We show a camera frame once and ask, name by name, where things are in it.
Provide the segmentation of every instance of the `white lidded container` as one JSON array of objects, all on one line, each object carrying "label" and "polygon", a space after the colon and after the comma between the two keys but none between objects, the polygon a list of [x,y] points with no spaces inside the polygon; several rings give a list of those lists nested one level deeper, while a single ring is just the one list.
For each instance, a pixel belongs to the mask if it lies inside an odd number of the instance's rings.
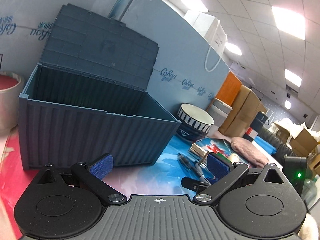
[{"label": "white lidded container", "polygon": [[0,75],[12,77],[18,82],[13,87],[0,90],[0,130],[6,130],[18,123],[18,99],[23,90],[24,79],[9,71],[0,71]]},{"label": "white lidded container", "polygon": [[183,17],[211,45],[219,56],[223,54],[228,37],[220,21],[206,13],[188,10]]},{"label": "white lidded container", "polygon": [[211,126],[208,137],[211,137],[216,130],[223,124],[223,122],[228,117],[231,112],[232,107],[222,102],[221,100],[215,98],[213,104],[208,109],[208,114],[214,119],[214,124]]}]

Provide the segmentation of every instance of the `blue tablecloth area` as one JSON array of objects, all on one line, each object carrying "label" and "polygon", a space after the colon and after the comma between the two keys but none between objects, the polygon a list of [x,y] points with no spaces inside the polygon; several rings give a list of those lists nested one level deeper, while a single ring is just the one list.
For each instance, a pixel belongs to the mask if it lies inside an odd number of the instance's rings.
[{"label": "blue tablecloth area", "polygon": [[[205,138],[197,143],[199,146],[212,152],[221,152],[225,156],[232,153],[230,147],[221,139]],[[188,152],[191,143],[173,136],[164,149],[156,164],[153,166],[133,166],[113,168],[103,179],[108,185],[118,190],[127,198],[131,194],[142,195],[189,195],[192,199],[195,192],[181,186],[181,179],[185,176],[198,179],[192,171],[181,165],[177,154],[181,153],[194,161],[195,158]],[[206,177],[213,175],[204,170]]]}]

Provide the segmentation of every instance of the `ceiling vent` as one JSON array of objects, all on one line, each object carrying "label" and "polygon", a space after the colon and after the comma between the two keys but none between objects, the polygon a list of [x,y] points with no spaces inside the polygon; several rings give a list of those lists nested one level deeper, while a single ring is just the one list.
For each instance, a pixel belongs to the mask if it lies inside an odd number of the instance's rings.
[{"label": "ceiling vent", "polygon": [[299,92],[297,90],[293,89],[292,87],[288,86],[287,84],[285,85],[285,89],[295,96],[298,96],[298,94],[299,94]]}]

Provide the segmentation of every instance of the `dark blue storage box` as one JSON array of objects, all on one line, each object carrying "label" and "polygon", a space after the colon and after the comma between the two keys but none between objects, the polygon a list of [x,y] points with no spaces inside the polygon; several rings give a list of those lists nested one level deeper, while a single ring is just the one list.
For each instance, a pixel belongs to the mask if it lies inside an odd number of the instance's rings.
[{"label": "dark blue storage box", "polygon": [[154,164],[180,125],[145,91],[158,49],[121,22],[63,6],[19,96],[23,168],[103,153],[114,166]]}]

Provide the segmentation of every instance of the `fluorescent light panel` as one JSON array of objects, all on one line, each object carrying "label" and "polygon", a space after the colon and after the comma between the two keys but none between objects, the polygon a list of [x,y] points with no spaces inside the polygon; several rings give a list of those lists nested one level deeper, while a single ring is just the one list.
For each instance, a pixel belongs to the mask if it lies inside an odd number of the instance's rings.
[{"label": "fluorescent light panel", "polygon": [[284,70],[284,77],[295,84],[296,86],[300,87],[301,86],[301,77],[297,76],[295,73],[292,73],[290,70],[285,69]]},{"label": "fluorescent light panel", "polygon": [[279,30],[305,40],[306,21],[301,14],[275,6],[272,6],[272,12]]},{"label": "fluorescent light panel", "polygon": [[181,0],[188,9],[198,12],[208,12],[208,9],[201,0]]},{"label": "fluorescent light panel", "polygon": [[284,103],[284,106],[285,106],[286,109],[289,110],[291,108],[291,103],[288,100],[286,100],[285,103]]},{"label": "fluorescent light panel", "polygon": [[232,52],[232,53],[234,53],[234,54],[237,54],[237,55],[242,55],[242,52],[241,52],[241,50],[239,49],[239,47],[237,46],[237,45],[235,45],[235,44],[232,44],[232,43],[230,43],[230,42],[227,42],[226,43],[226,48],[230,51],[230,52]]}]

